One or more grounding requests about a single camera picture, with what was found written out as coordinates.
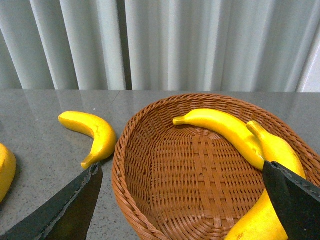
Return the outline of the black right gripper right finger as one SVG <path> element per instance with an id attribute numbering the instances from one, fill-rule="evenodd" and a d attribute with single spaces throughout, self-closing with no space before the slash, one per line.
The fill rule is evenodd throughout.
<path id="1" fill-rule="evenodd" d="M 290 240 L 320 238 L 320 188 L 276 161 L 262 176 L 276 215 Z"/>

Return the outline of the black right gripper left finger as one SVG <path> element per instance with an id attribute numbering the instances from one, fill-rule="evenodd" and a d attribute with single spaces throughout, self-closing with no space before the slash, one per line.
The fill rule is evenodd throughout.
<path id="1" fill-rule="evenodd" d="M 0 238 L 2 240 L 85 240 L 102 181 L 101 166 L 97 163 L 93 164 Z"/>

